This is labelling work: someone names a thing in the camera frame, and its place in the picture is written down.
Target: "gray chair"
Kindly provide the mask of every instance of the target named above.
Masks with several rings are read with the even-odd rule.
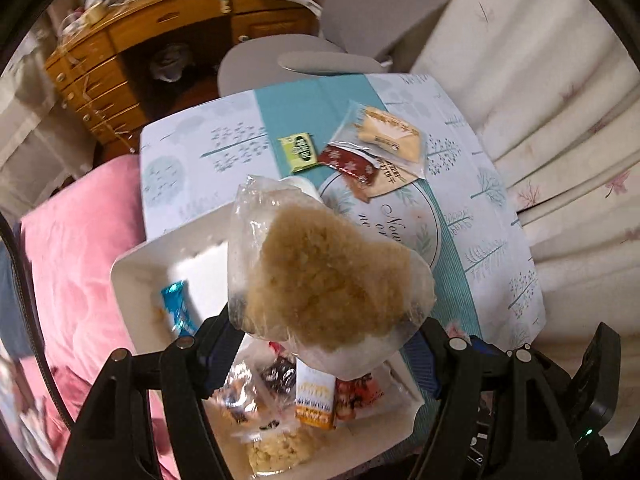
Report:
[[[321,37],[283,34],[236,45],[218,70],[221,96],[319,75],[387,72],[394,45],[449,0],[326,0],[324,8],[287,1],[318,17]]]

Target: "white curtain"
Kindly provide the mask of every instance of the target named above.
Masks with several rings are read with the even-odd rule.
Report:
[[[62,108],[44,70],[55,42],[48,18],[40,18],[0,76],[0,210],[9,221],[92,168],[95,141]]]
[[[449,93],[520,212],[537,347],[573,373],[600,321],[622,336],[616,451],[640,413],[638,70],[588,0],[451,0],[412,72]]]

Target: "storage box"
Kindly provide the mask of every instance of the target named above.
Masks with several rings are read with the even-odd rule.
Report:
[[[160,290],[165,286],[188,280],[192,315],[199,322],[216,316],[226,305],[226,234],[231,211],[231,204],[214,210],[141,244],[113,264],[111,282],[137,353],[163,350],[172,341],[162,312]],[[327,432],[327,447],[310,462],[278,475],[278,480],[332,478],[412,434],[422,396],[399,352],[389,362],[414,400],[402,410]],[[248,480],[251,468],[243,446],[229,436],[232,427],[207,402],[205,407],[229,471],[238,480]]]

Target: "wooden desk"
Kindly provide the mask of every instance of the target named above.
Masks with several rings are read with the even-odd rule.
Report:
[[[59,47],[46,70],[66,105],[76,110],[99,142],[107,144],[158,118],[145,106],[143,95],[141,79],[151,78],[148,57],[146,66],[133,63],[136,68],[127,62],[127,52],[161,34],[180,34],[181,27],[225,16],[230,22],[223,29],[226,37],[203,34],[197,40],[210,42],[212,48],[216,41],[223,42],[222,54],[251,38],[313,34],[317,28],[309,10],[280,0],[137,0],[116,7]]]

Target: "green snack package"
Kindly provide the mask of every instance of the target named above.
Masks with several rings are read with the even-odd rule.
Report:
[[[278,140],[282,144],[291,173],[306,170],[318,164],[316,150],[309,134],[295,134]]]

